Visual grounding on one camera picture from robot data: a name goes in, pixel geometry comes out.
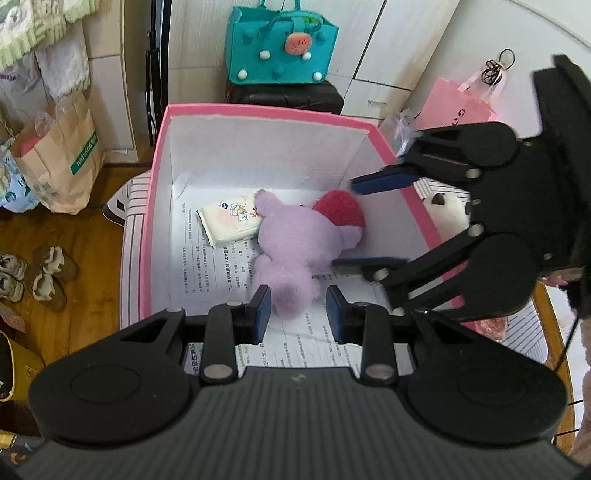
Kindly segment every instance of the white stuffed toy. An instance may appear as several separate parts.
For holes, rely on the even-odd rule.
[[[453,193],[436,193],[425,198],[423,204],[444,242],[470,226],[466,207]]]

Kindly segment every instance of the white wardrobe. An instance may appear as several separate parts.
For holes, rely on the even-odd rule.
[[[417,84],[459,0],[301,0],[340,28],[327,80],[343,115],[379,121],[399,111]],[[236,4],[258,0],[173,0],[169,102],[221,102],[226,23]],[[293,0],[267,0],[292,9]]]

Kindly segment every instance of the black suitcase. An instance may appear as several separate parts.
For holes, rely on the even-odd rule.
[[[226,83],[226,103],[282,106],[340,115],[343,98],[331,83],[317,85],[234,85]]]

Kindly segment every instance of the bag handle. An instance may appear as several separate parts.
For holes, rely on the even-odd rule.
[[[480,79],[482,77],[482,72],[484,72],[484,70],[487,68],[486,65],[483,65],[482,67],[480,67],[480,69],[478,69],[477,71],[475,71],[470,78],[468,78],[464,83],[462,83],[457,89],[459,92],[465,92],[466,90],[468,90],[468,88],[470,88],[474,82],[477,79]],[[507,70],[505,70],[503,68],[502,65],[499,64],[499,75],[501,76],[498,80],[498,82],[493,83],[487,90],[486,92],[484,92],[483,94],[481,94],[480,96],[478,96],[478,98],[484,102],[489,103],[490,105],[492,105],[493,103],[495,103],[499,96],[501,95],[501,92],[503,91],[503,88],[505,88],[505,84],[507,81]]]
[[[293,10],[291,12],[279,12],[277,15],[275,15],[273,18],[271,18],[271,20],[269,20],[269,23],[264,26],[261,27],[261,29],[259,30],[259,36],[260,37],[266,37],[268,35],[268,33],[271,31],[271,28],[273,27],[273,25],[278,22],[279,20],[289,20],[290,18],[302,18],[302,17],[310,17],[313,18],[314,20],[318,20],[318,23],[312,27],[312,28],[306,28],[306,30],[310,33],[314,33],[318,30],[320,30],[322,28],[322,25],[324,24],[324,17],[320,14],[317,14],[316,12],[308,12],[307,10]]]
[[[301,10],[300,0],[294,0],[294,3],[295,3],[294,10]],[[265,8],[266,9],[265,0],[260,1],[258,8]]]

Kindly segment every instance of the yellow container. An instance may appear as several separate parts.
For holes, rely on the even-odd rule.
[[[0,330],[10,345],[12,357],[12,390],[10,395],[0,401],[26,402],[29,395],[29,387],[33,378],[43,369],[43,361],[18,343],[10,340],[6,333]]]

